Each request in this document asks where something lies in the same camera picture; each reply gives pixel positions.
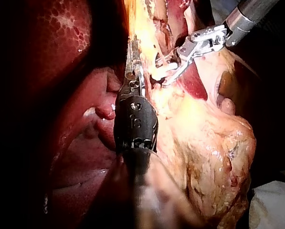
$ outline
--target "white tissue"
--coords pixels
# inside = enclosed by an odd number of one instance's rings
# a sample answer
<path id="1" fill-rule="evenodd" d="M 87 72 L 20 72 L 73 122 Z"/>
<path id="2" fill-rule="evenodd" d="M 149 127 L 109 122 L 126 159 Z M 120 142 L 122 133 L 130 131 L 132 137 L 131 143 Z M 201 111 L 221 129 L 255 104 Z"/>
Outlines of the white tissue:
<path id="1" fill-rule="evenodd" d="M 273 181 L 254 188 L 250 229 L 285 229 L 285 183 Z"/>

